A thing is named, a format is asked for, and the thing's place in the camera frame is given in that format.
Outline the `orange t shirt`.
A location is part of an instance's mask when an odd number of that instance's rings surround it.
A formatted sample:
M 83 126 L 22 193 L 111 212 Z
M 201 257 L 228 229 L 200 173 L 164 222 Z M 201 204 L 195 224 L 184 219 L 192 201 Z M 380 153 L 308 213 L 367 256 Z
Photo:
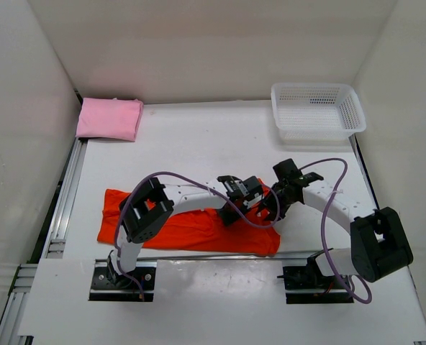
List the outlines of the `orange t shirt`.
M 242 218 L 225 226 L 217 212 L 208 208 L 190 211 L 170 217 L 155 238 L 145 242 L 145 249 L 180 250 L 193 252 L 224 252 L 240 254 L 274 255 L 281 244 L 281 235 L 269 227 L 265 220 L 267 211 L 256 214 L 251 211 Z

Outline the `pink t shirt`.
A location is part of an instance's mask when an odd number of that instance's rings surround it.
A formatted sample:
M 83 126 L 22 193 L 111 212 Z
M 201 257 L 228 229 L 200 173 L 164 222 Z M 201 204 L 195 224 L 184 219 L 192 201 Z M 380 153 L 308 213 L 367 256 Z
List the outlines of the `pink t shirt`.
M 134 142 L 143 102 L 84 98 L 76 128 L 76 138 L 104 138 Z

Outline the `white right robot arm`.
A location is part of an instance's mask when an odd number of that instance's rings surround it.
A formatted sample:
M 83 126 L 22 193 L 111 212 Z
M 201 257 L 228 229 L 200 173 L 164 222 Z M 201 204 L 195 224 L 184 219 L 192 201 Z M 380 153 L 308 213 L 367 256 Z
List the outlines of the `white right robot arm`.
M 414 256 L 399 214 L 390 207 L 374 209 L 346 196 L 315 173 L 304 174 L 292 159 L 273 166 L 277 182 L 259 209 L 269 219 L 283 219 L 291 205 L 301 203 L 322 212 L 350 236 L 350 247 L 330 249 L 308 260 L 306 279 L 314 287 L 334 275 L 357 275 L 375 282 L 410 265 Z

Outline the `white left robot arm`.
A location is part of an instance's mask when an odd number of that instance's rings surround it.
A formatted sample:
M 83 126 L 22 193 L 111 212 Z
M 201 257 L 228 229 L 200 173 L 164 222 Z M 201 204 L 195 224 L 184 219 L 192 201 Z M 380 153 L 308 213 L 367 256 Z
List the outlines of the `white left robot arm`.
M 182 184 L 170 185 L 151 175 L 119 205 L 114 250 L 108 263 L 108 277 L 117 287 L 131 284 L 142 245 L 155 238 L 170 217 L 210 208 L 219 211 L 228 226 L 244 218 L 264 195 L 263 185 L 255 176 L 241 180 L 223 175 L 206 183 L 178 178 Z

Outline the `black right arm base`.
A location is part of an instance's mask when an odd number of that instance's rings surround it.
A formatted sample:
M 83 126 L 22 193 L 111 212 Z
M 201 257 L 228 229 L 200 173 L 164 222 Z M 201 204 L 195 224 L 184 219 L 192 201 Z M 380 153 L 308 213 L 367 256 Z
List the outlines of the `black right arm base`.
M 315 259 L 316 252 L 304 259 L 290 259 L 283 263 L 277 279 L 284 284 L 287 305 L 349 304 L 353 298 L 334 275 L 324 276 Z

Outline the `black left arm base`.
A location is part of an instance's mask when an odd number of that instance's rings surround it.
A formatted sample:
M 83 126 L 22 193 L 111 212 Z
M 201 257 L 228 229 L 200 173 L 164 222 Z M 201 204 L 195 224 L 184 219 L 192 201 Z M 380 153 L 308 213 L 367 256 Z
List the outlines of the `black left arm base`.
M 156 261 L 138 262 L 127 274 L 132 279 L 118 275 L 109 267 L 107 260 L 94 263 L 89 290 L 90 301 L 100 302 L 153 302 L 155 294 Z

